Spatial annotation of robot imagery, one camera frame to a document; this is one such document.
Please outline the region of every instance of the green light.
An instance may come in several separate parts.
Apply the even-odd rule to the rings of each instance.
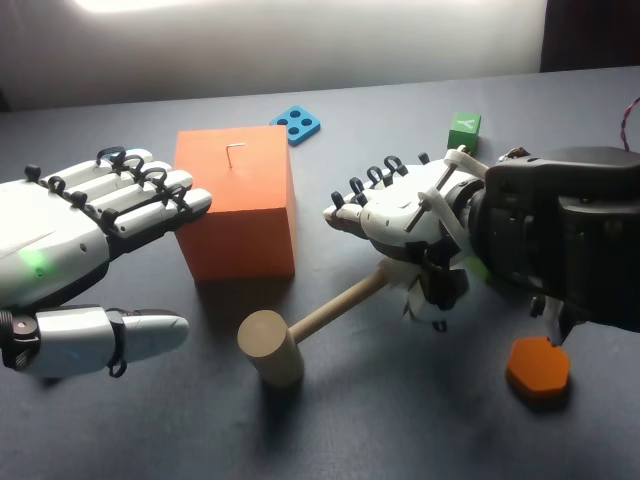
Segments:
[[[35,270],[36,275],[41,277],[47,270],[47,260],[40,250],[20,250],[20,257],[29,267]]]

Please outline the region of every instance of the blue domino block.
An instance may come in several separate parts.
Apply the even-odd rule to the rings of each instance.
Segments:
[[[285,125],[289,145],[296,146],[320,130],[320,121],[297,105],[269,122],[269,125]]]

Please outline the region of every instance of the white wall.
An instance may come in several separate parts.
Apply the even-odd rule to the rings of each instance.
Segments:
[[[14,109],[535,72],[546,7],[189,0],[95,13],[80,1],[0,0],[0,85]]]

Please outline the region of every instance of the robotic hand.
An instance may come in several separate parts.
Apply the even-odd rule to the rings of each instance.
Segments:
[[[387,157],[324,211],[333,228],[413,268],[411,315],[453,308],[468,283],[451,267],[477,257],[536,294],[531,315],[543,316],[554,345],[587,321],[640,332],[639,154],[593,147],[539,158],[517,148],[491,168],[464,147],[419,158],[405,166]]]
[[[113,147],[40,178],[0,184],[0,348],[6,367],[61,378],[176,348],[188,323],[165,310],[59,307],[98,282],[109,262],[208,210],[211,195],[146,150]]]

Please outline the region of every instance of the wooden hammer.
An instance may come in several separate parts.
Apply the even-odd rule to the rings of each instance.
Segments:
[[[291,328],[276,312],[253,313],[240,325],[238,344],[266,383],[279,387],[291,385],[304,373],[298,344],[387,283],[382,270],[377,270]]]

